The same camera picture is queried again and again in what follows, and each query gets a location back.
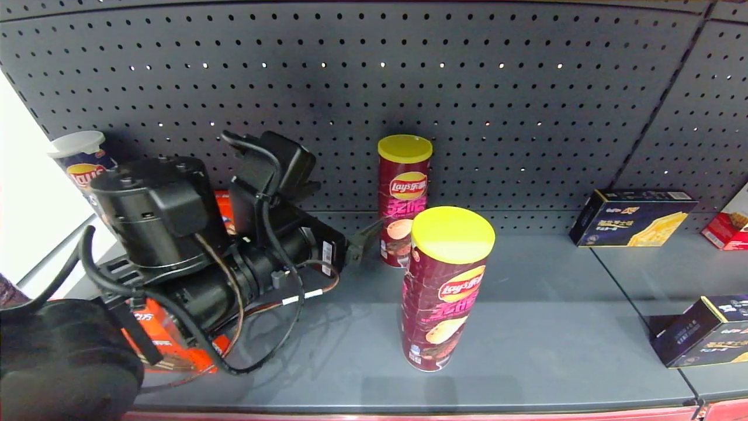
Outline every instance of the perforated metal panel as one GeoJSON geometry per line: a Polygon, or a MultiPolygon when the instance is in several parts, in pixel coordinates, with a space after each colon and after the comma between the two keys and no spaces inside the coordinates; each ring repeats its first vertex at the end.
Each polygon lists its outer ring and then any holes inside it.
{"type": "Polygon", "coordinates": [[[2,25],[3,70],[54,138],[233,167],[223,128],[318,155],[311,210],[373,210],[376,141],[434,139],[431,203],[578,209],[613,181],[698,16],[569,4],[125,8],[2,25]]]}
{"type": "MultiPolygon", "coordinates": [[[[577,219],[576,211],[527,210],[523,212],[480,211],[494,223],[497,234],[566,234],[577,219]]],[[[355,234],[376,218],[376,212],[312,212],[312,214],[345,234],[355,234]]]]}
{"type": "Polygon", "coordinates": [[[748,26],[708,22],[617,187],[675,187],[721,210],[748,181],[748,26]]]}
{"type": "MultiPolygon", "coordinates": [[[[235,0],[213,0],[212,3],[235,0]]],[[[122,7],[153,6],[157,4],[196,4],[207,1],[185,0],[4,0],[0,9],[0,20],[24,19],[29,17],[49,16],[61,13],[79,13],[85,11],[105,10],[122,7]]],[[[707,1],[570,1],[584,4],[605,4],[623,7],[644,7],[651,9],[679,10],[701,13],[707,1]]]]}
{"type": "Polygon", "coordinates": [[[711,17],[734,22],[748,22],[748,3],[720,1],[714,7],[711,17]]]}

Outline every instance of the red box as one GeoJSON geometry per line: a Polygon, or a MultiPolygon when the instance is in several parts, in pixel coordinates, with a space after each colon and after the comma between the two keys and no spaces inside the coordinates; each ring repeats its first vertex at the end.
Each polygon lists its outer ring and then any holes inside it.
{"type": "Polygon", "coordinates": [[[748,184],[702,231],[720,250],[748,250],[748,184]]]}

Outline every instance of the red chip can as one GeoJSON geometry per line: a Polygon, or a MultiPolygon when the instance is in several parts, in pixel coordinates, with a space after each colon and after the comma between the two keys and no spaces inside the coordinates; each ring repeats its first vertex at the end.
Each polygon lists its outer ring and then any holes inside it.
{"type": "Polygon", "coordinates": [[[412,135],[379,141],[379,219],[384,220],[379,252],[393,267],[405,267],[411,251],[413,218],[426,209],[430,141],[412,135]]]}
{"type": "Polygon", "coordinates": [[[416,369],[436,372],[460,340],[496,234],[477,213],[443,206],[418,214],[411,235],[402,283],[402,351],[416,369]]]}

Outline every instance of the store shelf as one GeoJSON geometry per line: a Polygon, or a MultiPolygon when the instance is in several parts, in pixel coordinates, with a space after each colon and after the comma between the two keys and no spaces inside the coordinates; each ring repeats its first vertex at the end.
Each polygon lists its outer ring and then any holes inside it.
{"type": "MultiPolygon", "coordinates": [[[[721,252],[700,235],[676,235],[661,248],[595,249],[645,317],[682,313],[701,295],[744,294],[748,259],[721,252]]],[[[708,401],[748,397],[748,364],[682,369],[708,401]]]]}
{"type": "MultiPolygon", "coordinates": [[[[419,372],[402,355],[401,280],[401,270],[371,256],[307,303],[291,342],[255,375],[210,375],[141,396],[136,409],[526,413],[693,400],[680,374],[660,364],[646,327],[592,252],[564,236],[498,238],[479,302],[441,372],[419,372]]],[[[252,322],[233,362],[263,355],[291,310],[252,322]]],[[[149,375],[147,383],[172,378],[149,375]]]]}

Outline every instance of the orange snack box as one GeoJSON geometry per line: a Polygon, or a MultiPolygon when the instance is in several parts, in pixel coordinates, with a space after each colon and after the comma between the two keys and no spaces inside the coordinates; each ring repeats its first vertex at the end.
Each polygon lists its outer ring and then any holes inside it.
{"type": "MultiPolygon", "coordinates": [[[[143,361],[148,372],[200,372],[213,364],[208,353],[199,348],[188,348],[182,339],[182,335],[174,325],[166,311],[150,298],[146,300],[145,309],[134,313],[135,318],[140,321],[153,344],[159,349],[164,359],[151,366],[145,357],[138,351],[138,347],[130,339],[125,330],[122,333],[130,342],[130,346],[143,361]]],[[[221,335],[213,341],[213,346],[218,352],[223,353],[229,346],[229,339],[221,335]]],[[[214,367],[209,372],[214,373],[218,369],[214,367]]]]}

